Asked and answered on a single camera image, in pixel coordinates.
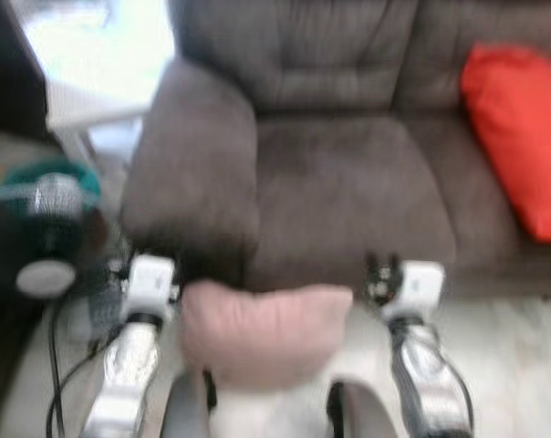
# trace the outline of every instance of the table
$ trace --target table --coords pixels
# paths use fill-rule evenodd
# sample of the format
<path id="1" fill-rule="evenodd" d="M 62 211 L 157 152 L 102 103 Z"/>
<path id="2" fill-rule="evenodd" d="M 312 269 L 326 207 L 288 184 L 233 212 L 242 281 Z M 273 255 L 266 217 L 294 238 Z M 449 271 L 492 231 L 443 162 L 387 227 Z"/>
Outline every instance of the table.
<path id="1" fill-rule="evenodd" d="M 97 170 L 91 128 L 141 118 L 173 57 L 165 2 L 12 2 L 47 80 L 48 129 Z"/>

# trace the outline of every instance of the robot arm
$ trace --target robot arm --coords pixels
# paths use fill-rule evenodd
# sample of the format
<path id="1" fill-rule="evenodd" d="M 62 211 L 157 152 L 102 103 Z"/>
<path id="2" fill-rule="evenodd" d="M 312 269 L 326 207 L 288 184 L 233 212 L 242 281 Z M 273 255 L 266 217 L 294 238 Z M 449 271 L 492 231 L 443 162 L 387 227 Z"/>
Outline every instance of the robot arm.
<path id="1" fill-rule="evenodd" d="M 403 420 L 413 438 L 472 438 L 473 407 L 460 374 L 427 321 L 442 293 L 440 265 L 405 262 L 382 268 L 369 284 L 390 330 L 392 371 Z"/>
<path id="2" fill-rule="evenodd" d="M 125 325 L 107 350 L 103 384 L 91 407 L 81 438 L 137 438 L 141 433 L 146 394 L 158 368 L 158 337 L 171 316 L 174 263 L 138 255 L 122 307 Z"/>

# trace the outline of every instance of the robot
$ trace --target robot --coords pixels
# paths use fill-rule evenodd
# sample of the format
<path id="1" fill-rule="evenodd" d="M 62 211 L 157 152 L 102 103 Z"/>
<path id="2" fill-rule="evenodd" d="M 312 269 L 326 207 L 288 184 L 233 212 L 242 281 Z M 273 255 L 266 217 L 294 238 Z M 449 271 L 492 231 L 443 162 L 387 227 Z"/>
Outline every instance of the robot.
<path id="1" fill-rule="evenodd" d="M 158 335 L 172 317 L 169 304 L 176 265 L 137 255 L 131 261 L 118 339 L 103 359 L 104 379 L 81 438 L 139 438 L 146 394 L 159 362 Z M 364 294 L 390 332 L 392 374 L 412 438 L 473 437 L 473 406 L 466 385 L 446 359 L 428 322 L 442 293 L 443 267 L 430 262 L 372 263 Z M 209 438 L 217 403 L 212 376 L 187 370 L 172 385 L 161 438 Z M 397 438 L 382 401 L 356 381 L 337 381 L 327 415 L 334 438 Z"/>

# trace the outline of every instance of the couch backrest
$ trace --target couch backrest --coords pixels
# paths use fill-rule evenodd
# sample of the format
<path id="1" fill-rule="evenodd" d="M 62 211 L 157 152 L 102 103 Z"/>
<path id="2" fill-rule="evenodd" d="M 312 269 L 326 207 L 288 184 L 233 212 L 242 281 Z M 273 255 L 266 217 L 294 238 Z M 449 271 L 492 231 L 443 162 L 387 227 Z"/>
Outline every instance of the couch backrest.
<path id="1" fill-rule="evenodd" d="M 551 0 L 170 0 L 187 58 L 259 110 L 454 109 L 474 43 L 551 56 Z"/>
<path id="2" fill-rule="evenodd" d="M 524 44 L 551 56 L 551 0 L 421 0 L 395 105 L 460 106 L 460 73 L 477 42 Z"/>
<path id="3" fill-rule="evenodd" d="M 260 110 L 387 110 L 417 0 L 171 0 L 182 54 Z"/>

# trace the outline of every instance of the couch cushion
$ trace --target couch cushion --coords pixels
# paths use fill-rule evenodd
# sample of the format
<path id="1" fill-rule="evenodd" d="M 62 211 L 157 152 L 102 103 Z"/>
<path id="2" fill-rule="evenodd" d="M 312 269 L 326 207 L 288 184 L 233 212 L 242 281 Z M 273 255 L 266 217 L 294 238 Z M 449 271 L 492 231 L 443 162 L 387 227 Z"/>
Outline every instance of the couch cushion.
<path id="1" fill-rule="evenodd" d="M 460 105 L 459 77 L 473 44 L 516 43 L 551 57 L 551 0 L 423 0 L 397 87 L 402 109 Z"/>
<path id="2" fill-rule="evenodd" d="M 449 269 L 445 296 L 551 297 L 551 245 L 538 244 L 519 232 L 518 246 L 513 258 Z"/>
<path id="3" fill-rule="evenodd" d="M 260 110 L 387 109 L 413 0 L 174 0 L 183 54 Z"/>
<path id="4" fill-rule="evenodd" d="M 403 117 L 438 181 L 457 241 L 456 270 L 551 276 L 551 245 L 520 228 L 490 163 L 462 116 Z"/>
<path id="5" fill-rule="evenodd" d="M 398 121 L 271 119 L 258 134 L 260 237 L 247 288 L 361 287 L 365 254 L 455 258 L 431 171 Z"/>

